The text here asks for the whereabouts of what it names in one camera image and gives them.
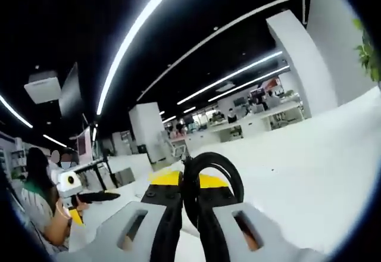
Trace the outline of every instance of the face mask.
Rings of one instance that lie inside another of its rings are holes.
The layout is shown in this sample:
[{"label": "face mask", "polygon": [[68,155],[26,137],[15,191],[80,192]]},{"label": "face mask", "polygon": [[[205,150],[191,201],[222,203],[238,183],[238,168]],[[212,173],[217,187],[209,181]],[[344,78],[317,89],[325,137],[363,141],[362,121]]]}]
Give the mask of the face mask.
[{"label": "face mask", "polygon": [[61,162],[61,167],[64,170],[67,170],[70,168],[71,162]]}]

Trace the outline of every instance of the long dark hair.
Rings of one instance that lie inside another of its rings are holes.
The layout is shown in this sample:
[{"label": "long dark hair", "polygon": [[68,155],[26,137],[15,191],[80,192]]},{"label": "long dark hair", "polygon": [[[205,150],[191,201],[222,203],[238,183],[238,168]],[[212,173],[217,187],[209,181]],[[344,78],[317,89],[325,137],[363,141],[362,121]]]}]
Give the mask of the long dark hair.
[{"label": "long dark hair", "polygon": [[30,148],[26,157],[27,182],[33,182],[44,193],[47,193],[54,185],[48,176],[49,162],[39,148]]}]

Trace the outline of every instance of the green plant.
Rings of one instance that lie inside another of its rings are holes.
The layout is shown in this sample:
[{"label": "green plant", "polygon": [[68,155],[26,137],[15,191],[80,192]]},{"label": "green plant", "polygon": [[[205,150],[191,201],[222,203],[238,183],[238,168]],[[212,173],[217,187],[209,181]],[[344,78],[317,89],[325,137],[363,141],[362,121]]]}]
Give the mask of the green plant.
[{"label": "green plant", "polygon": [[363,44],[355,48],[360,53],[361,66],[365,68],[366,75],[370,76],[372,81],[379,82],[381,76],[377,52],[374,50],[362,22],[359,19],[354,19],[353,23],[358,30],[363,32]]}]

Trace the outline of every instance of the yellow panel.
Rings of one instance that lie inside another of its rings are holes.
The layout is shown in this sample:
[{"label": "yellow panel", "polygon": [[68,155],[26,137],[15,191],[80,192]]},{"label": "yellow panel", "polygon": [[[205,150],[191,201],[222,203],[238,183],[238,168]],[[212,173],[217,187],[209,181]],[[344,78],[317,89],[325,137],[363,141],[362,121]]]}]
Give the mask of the yellow panel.
[{"label": "yellow panel", "polygon": [[74,220],[74,222],[76,222],[79,225],[83,225],[82,219],[79,216],[79,213],[76,209],[69,210],[69,213],[70,213],[71,218]]},{"label": "yellow panel", "polygon": [[179,185],[180,171],[172,171],[170,173],[152,178],[152,185],[177,186]]},{"label": "yellow panel", "polygon": [[199,174],[200,188],[220,188],[222,186],[229,186],[227,182],[221,180],[219,177],[208,176],[207,174]]}]

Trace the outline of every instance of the black cable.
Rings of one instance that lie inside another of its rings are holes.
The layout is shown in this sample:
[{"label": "black cable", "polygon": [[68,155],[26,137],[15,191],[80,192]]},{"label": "black cable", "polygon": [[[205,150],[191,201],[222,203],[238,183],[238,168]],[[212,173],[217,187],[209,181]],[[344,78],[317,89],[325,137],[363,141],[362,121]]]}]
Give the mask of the black cable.
[{"label": "black cable", "polygon": [[187,158],[184,165],[185,169],[181,193],[186,214],[188,215],[190,222],[192,222],[196,228],[198,217],[196,200],[199,195],[199,174],[203,169],[211,167],[222,172],[229,181],[237,201],[243,201],[242,179],[236,167],[226,157],[218,153],[206,152],[193,159]]}]

